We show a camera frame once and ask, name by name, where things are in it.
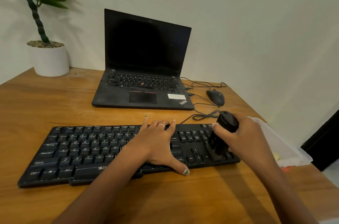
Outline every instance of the laptop keyboard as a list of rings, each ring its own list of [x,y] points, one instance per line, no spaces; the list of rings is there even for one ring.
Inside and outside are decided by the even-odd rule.
[[[179,83],[174,77],[135,75],[122,72],[111,72],[107,81],[108,87],[129,87],[137,89],[154,89],[181,94]]]
[[[54,127],[20,178],[18,186],[91,183],[139,129],[139,125]],[[172,155],[189,168],[240,162],[231,152],[218,156],[212,151],[208,144],[211,132],[211,124],[176,125],[170,142]],[[133,177],[171,170],[164,165],[146,162]]]

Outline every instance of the left hand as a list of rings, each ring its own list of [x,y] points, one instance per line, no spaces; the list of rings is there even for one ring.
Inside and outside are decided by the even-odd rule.
[[[153,121],[149,127],[147,122],[148,118],[145,116],[139,133],[126,146],[144,150],[146,161],[151,164],[166,165],[180,174],[188,175],[189,168],[174,158],[170,150],[170,140],[175,132],[175,120],[172,120],[167,130],[164,130],[164,127],[169,124],[167,120]]]

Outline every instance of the laptop touchpad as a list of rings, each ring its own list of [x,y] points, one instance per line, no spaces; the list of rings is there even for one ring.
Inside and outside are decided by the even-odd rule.
[[[131,104],[159,104],[157,93],[130,91],[128,102]]]

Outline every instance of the white pot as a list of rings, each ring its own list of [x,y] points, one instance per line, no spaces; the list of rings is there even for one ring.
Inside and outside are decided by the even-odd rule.
[[[56,77],[70,71],[65,46],[51,49],[28,46],[28,53],[35,72],[40,76]]]

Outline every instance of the computer mouse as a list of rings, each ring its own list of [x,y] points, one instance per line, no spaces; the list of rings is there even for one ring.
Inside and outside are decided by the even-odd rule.
[[[223,106],[225,104],[225,98],[221,92],[216,91],[214,89],[214,90],[207,90],[206,94],[210,98],[210,100],[216,105]]]

